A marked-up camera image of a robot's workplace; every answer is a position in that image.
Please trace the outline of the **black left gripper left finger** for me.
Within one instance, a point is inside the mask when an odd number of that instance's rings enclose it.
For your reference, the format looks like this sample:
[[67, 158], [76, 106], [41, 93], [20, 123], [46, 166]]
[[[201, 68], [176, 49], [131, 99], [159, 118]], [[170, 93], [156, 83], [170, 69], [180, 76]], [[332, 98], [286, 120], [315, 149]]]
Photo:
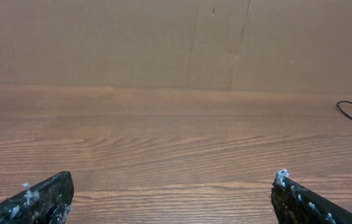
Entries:
[[61, 171], [0, 202], [0, 224], [65, 224], [72, 209], [74, 185], [69, 171]]

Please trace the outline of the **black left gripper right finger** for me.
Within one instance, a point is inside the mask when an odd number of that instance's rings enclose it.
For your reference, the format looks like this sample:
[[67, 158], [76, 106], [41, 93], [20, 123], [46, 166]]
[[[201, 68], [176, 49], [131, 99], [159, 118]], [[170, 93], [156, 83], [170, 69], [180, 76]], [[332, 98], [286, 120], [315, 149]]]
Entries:
[[276, 172], [271, 203], [279, 224], [352, 224], [352, 213]]

